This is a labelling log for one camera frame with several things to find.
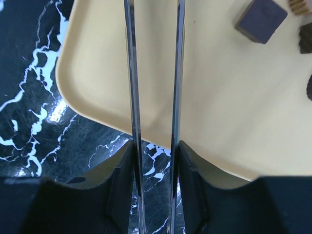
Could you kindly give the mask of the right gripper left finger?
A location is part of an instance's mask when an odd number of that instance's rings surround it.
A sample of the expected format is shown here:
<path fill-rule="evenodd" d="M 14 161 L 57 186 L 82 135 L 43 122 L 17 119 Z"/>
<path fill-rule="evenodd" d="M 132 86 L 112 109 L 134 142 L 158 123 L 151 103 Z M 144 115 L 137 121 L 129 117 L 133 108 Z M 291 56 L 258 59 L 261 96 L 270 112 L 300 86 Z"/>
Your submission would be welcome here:
<path fill-rule="evenodd" d="M 125 234 L 134 180 L 133 144 L 68 183 L 0 179 L 3 234 Z"/>

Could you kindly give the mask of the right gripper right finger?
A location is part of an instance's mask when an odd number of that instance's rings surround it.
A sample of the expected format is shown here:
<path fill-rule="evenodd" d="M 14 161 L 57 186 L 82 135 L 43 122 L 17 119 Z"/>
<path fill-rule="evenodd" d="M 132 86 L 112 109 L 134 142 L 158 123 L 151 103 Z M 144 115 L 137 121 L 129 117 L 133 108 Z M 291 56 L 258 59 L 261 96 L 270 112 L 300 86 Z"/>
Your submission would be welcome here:
<path fill-rule="evenodd" d="M 247 181 L 179 143 L 179 183 L 189 234 L 309 234 L 312 178 L 261 176 Z"/>

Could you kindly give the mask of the metal tongs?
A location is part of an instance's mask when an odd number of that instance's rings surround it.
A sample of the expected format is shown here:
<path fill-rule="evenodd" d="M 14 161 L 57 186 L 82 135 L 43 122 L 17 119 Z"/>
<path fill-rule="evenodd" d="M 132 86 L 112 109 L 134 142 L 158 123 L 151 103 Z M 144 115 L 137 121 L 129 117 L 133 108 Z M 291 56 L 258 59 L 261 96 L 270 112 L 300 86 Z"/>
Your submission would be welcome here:
<path fill-rule="evenodd" d="M 172 234 L 176 224 L 186 2 L 126 0 L 123 4 L 139 232 L 146 232 L 141 145 L 145 140 L 171 151 L 166 233 Z"/>

